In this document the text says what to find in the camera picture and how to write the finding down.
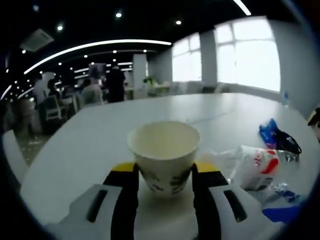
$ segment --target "black ceiling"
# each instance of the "black ceiling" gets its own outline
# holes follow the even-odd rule
[[[270,19],[293,21],[280,0],[242,1],[253,16],[266,15]],[[116,53],[117,62],[131,62],[133,52],[125,50],[147,49],[150,57],[154,54],[152,51],[161,52],[168,48],[142,43],[88,47],[52,59],[30,74],[23,75],[26,69],[40,60],[71,47],[116,39],[174,43],[194,32],[208,31],[216,24],[245,17],[232,0],[11,0],[6,6],[8,24],[4,27],[6,34],[2,52],[3,56],[9,56],[9,73],[5,73],[3,66],[4,80],[0,83],[3,89],[16,80],[28,89],[26,79],[32,79],[33,74],[38,74],[40,70],[63,73],[70,67],[86,67],[90,62],[108,63],[114,58],[112,50],[123,51]],[[118,12],[122,13],[121,18],[115,17]],[[63,25],[61,32],[57,31],[59,24]],[[21,43],[37,29],[44,30],[54,41],[36,52],[22,54]]]

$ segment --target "white table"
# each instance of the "white table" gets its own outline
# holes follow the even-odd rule
[[[93,184],[101,184],[114,165],[133,159],[127,148],[127,133],[136,127],[163,120],[188,122],[201,134],[200,155],[240,145],[264,148],[258,127],[270,118],[302,148],[295,187],[308,194],[319,172],[320,148],[306,120],[278,102],[240,93],[169,96],[82,109],[43,147],[20,193],[42,224],[57,223],[68,214],[70,203]],[[158,225],[169,223],[166,230],[159,231],[163,239],[168,228],[179,226],[186,236],[193,234],[192,227],[185,227],[185,221],[196,224],[189,192],[183,200],[167,203],[155,200],[149,192],[145,187],[139,190],[142,210],[137,213],[136,227],[144,225],[152,232]]]

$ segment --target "white paper cup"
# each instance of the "white paper cup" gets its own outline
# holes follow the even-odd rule
[[[184,189],[200,134],[183,122],[159,121],[131,131],[127,143],[149,188],[167,198]]]

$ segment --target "window frame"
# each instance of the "window frame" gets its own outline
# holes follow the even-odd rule
[[[194,35],[197,35],[198,38],[199,38],[199,47],[196,48],[196,49],[191,50],[191,39],[192,39],[192,37],[193,37]],[[175,45],[173,45],[173,48],[172,48],[172,54],[171,54],[171,58],[172,58],[172,82],[174,82],[174,83],[178,83],[178,82],[184,82],[184,83],[186,83],[186,82],[190,82],[190,81],[201,82],[201,81],[202,81],[202,61],[201,61],[200,35],[199,35],[198,32],[196,32],[196,33],[193,33],[193,34],[191,34],[191,35],[189,35],[189,36],[187,36],[187,37],[185,37],[185,38],[180,39],[180,40],[177,41],[176,43],[179,43],[180,41],[183,41],[183,40],[186,40],[186,39],[187,39],[187,42],[188,42],[188,50],[187,50],[187,51],[184,51],[184,52],[182,52],[182,53],[179,53],[179,54],[174,55],[174,47],[175,47]],[[196,52],[197,52],[197,53],[200,53],[200,76],[199,76],[199,79],[192,79],[192,80],[187,80],[187,81],[181,81],[180,79],[179,79],[179,80],[175,80],[175,78],[174,78],[174,64],[173,64],[174,58],[177,58],[177,57],[180,57],[180,56],[186,55],[186,54],[188,54],[188,57],[191,58],[191,55],[194,54],[194,53],[196,53]]]
[[[226,42],[219,43],[218,42],[218,35],[216,34],[216,31],[214,31],[214,40],[215,40],[216,57],[217,57],[217,60],[216,60],[217,82],[218,83],[224,83],[224,82],[219,81],[219,64],[218,64],[219,48],[223,47],[223,46],[233,46],[233,49],[234,49],[234,71],[235,71],[236,83],[226,83],[226,84],[236,84],[236,85],[245,86],[245,87],[249,87],[249,88],[262,89],[262,90],[265,90],[265,91],[271,91],[271,92],[275,92],[275,93],[280,93],[281,92],[281,73],[279,73],[280,74],[280,88],[279,88],[279,90],[271,90],[271,89],[267,89],[267,88],[260,88],[260,87],[256,87],[256,86],[250,86],[250,85],[244,85],[244,84],[239,84],[238,83],[239,80],[238,80],[238,75],[237,75],[237,53],[236,53],[237,44],[243,43],[243,42],[266,41],[266,42],[275,43],[275,46],[277,48],[277,43],[276,43],[274,34],[272,32],[272,29],[271,29],[271,33],[272,33],[271,37],[260,38],[260,39],[246,39],[246,40],[236,39],[234,24],[237,23],[237,22],[240,22],[240,21],[245,21],[246,19],[251,19],[251,20],[264,19],[264,20],[268,21],[268,19],[266,17],[248,17],[248,18],[242,18],[242,19],[238,19],[238,20],[228,21],[228,22],[225,22],[225,23],[222,23],[222,24],[219,24],[219,25],[215,26],[215,28],[218,28],[219,26],[226,26],[226,25],[230,26],[231,35],[232,35],[232,40],[231,41],[226,41]],[[280,61],[278,48],[276,50],[277,50],[277,53],[278,53],[277,54],[278,60]]]

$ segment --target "bright window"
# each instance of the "bright window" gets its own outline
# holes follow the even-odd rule
[[[177,41],[172,48],[174,82],[201,81],[202,66],[198,33]]]
[[[280,91],[280,63],[265,17],[250,17],[216,26],[218,82]]]

